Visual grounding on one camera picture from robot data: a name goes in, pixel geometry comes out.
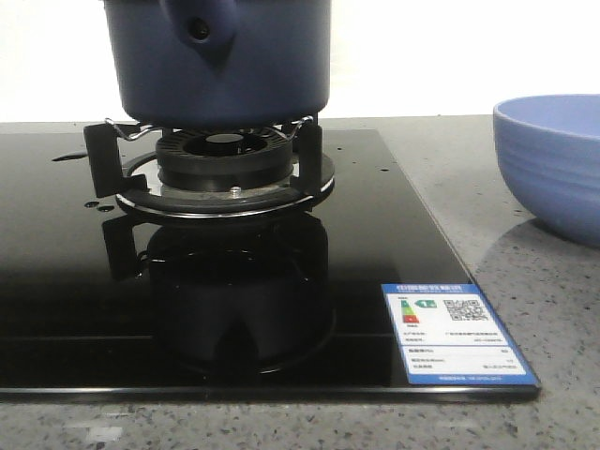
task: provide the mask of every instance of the label sticker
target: label sticker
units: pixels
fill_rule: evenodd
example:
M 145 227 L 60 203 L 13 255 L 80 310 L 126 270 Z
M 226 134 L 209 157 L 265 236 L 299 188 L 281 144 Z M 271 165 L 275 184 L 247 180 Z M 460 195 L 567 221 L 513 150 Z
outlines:
M 411 384 L 537 384 L 474 284 L 384 284 Z

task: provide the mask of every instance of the white wall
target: white wall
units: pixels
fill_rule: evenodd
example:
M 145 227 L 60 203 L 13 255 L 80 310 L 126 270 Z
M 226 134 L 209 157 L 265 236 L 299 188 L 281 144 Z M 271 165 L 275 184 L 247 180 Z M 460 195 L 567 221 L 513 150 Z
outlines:
M 489 113 L 600 87 L 597 0 L 334 0 L 323 116 Z M 99 0 L 0 0 L 0 122 L 126 118 Z

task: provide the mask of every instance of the blue pot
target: blue pot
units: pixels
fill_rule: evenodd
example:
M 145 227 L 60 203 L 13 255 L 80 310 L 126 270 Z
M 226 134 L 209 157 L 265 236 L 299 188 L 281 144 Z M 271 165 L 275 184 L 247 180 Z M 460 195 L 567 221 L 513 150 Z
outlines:
M 272 125 L 329 97 L 331 0 L 105 0 L 125 111 L 170 128 Z
M 552 230 L 600 247 L 600 96 L 525 97 L 494 108 L 502 177 Z

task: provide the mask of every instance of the granite countertop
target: granite countertop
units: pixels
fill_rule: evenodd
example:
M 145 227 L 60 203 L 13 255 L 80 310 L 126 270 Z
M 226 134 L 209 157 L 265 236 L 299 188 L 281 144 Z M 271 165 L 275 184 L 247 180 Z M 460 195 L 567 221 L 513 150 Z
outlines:
M 600 250 L 544 231 L 513 199 L 496 166 L 491 118 L 322 124 L 380 131 L 540 377 L 540 398 L 513 405 L 3 403 L 0 449 L 600 449 Z

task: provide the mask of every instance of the blue bowl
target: blue bowl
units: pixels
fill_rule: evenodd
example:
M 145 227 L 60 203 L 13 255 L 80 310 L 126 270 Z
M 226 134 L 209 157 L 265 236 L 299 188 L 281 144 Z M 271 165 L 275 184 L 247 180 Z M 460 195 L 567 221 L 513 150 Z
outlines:
M 600 96 L 524 97 L 494 108 L 502 177 L 550 229 L 600 247 Z

